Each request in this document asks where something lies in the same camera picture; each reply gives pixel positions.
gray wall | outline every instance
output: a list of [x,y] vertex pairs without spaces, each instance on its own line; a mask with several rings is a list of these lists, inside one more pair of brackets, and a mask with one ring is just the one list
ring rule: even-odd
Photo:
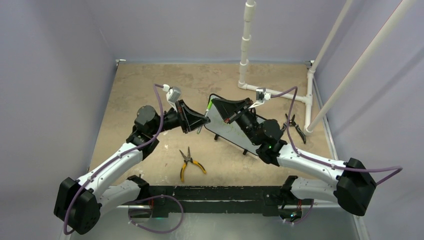
[[[325,102],[400,0],[366,1],[318,67]],[[416,1],[327,117],[339,157],[368,168],[402,165],[379,186],[365,215],[374,239],[422,239],[424,230],[424,2]],[[383,174],[373,174],[380,179]]]
[[114,59],[84,0],[0,5],[1,239],[57,239],[59,184],[89,165]]
[[[87,0],[116,58],[240,61],[246,0]],[[251,61],[315,59],[343,0],[258,0]]]

beige mat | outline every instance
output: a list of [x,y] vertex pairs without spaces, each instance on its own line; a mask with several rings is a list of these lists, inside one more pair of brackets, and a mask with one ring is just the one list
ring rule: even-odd
[[[251,64],[246,82],[276,91],[298,86],[298,94],[305,96],[306,76],[307,69],[301,64]],[[180,99],[191,109],[203,114],[212,93],[230,100],[246,97],[255,99],[254,91],[237,87],[238,79],[238,64],[121,64],[100,127],[90,169],[104,162],[125,142],[140,107],[151,105],[159,111],[153,83],[180,87]],[[169,110],[165,92],[159,91],[159,94],[164,110]],[[289,99],[273,98],[258,107],[257,114],[267,119],[277,119],[282,124],[289,106]],[[318,111],[315,98],[312,116]],[[296,114],[296,122],[303,126],[305,104],[296,101],[293,113]],[[303,144],[293,127],[290,130],[300,149],[326,158],[331,157],[323,124],[316,126],[313,134],[307,137],[306,144]],[[293,169],[265,164],[250,153],[242,155],[243,150],[238,146],[222,138],[214,141],[214,134],[205,128],[199,135],[196,132],[184,134],[180,128],[175,128],[161,133],[158,139],[160,143],[154,152],[127,171],[116,184],[128,176],[139,174],[151,185],[278,186],[289,175],[310,178]],[[283,139],[288,140],[286,133]],[[193,159],[205,167],[207,174],[189,164],[183,184],[180,181],[180,169],[184,161],[179,149],[187,151],[187,146],[190,146]]]

pvc pipe joint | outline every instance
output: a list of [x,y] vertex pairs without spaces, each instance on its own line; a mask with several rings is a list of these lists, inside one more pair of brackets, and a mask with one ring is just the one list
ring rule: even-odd
[[245,22],[251,22],[253,19],[253,16],[255,14],[255,6],[256,2],[253,2],[252,5],[250,5],[248,2],[246,2],[246,6],[244,7],[244,21]]
[[244,37],[241,37],[241,51],[247,52],[249,50],[249,45],[251,43],[252,35],[249,35],[249,38],[246,39]]
[[246,90],[248,88],[248,84],[246,82],[241,83],[240,81],[238,81],[237,86],[241,89]]

white pvc pipe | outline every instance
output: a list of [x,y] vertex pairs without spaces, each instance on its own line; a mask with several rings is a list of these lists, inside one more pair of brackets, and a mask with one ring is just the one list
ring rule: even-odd
[[343,8],[341,9],[340,13],[338,14],[337,19],[334,22],[334,25],[331,28],[330,33],[327,36],[327,39],[325,40],[324,44],[321,47],[321,50],[319,50],[318,56],[316,56],[315,61],[313,61],[312,67],[309,69],[310,72],[315,73],[315,70],[318,67],[318,64],[320,63],[321,59],[323,58],[324,54],[327,51],[327,48],[329,47],[331,41],[333,40],[334,36],[336,35],[337,30],[340,27],[340,24],[342,24],[343,19],[345,18],[346,14],[349,11],[349,8],[352,5],[353,0],[346,0],[344,3]]
[[374,39],[372,39],[371,43],[366,47],[365,51],[363,51],[362,55],[355,62],[353,67],[341,81],[340,85],[336,88],[333,94],[330,96],[328,101],[324,104],[322,109],[319,111],[318,115],[316,115],[315,119],[312,123],[307,127],[308,132],[312,132],[315,126],[323,120],[324,115],[329,111],[329,109],[334,105],[334,103],[339,99],[348,85],[355,79],[358,72],[362,69],[364,64],[367,63],[368,59],[372,56],[374,51],[378,48],[378,46],[386,39],[389,33],[393,30],[396,24],[402,19],[402,17],[406,14],[408,9],[415,3],[416,0],[402,0],[391,16],[387,19],[383,27],[380,31],[375,35]]
[[243,37],[241,38],[241,60],[240,60],[240,77],[238,79],[238,87],[242,89],[247,89],[246,84],[246,72],[248,70],[249,60],[248,60],[248,51],[249,45],[251,42],[251,21],[255,14],[255,0],[247,0],[244,7],[244,28],[243,28]]
[[305,96],[306,98],[308,98],[308,101],[305,103],[306,104],[305,124],[303,126],[303,133],[306,136],[309,136],[312,133],[308,131],[307,127],[309,126],[309,124],[311,124],[312,102],[313,102],[313,97],[312,97],[313,80],[314,80],[314,73],[308,71],[307,72],[307,93]]

yellow handle pliers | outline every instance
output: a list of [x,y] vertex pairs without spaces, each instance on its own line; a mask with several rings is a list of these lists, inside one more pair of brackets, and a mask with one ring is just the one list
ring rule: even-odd
[[198,166],[203,171],[203,173],[206,174],[205,168],[198,161],[193,160],[192,155],[190,154],[190,147],[188,147],[188,155],[187,156],[184,155],[184,153],[181,150],[179,152],[181,153],[182,157],[184,158],[184,164],[182,165],[181,171],[179,172],[179,177],[181,178],[181,182],[184,183],[184,170],[186,169],[188,162]]

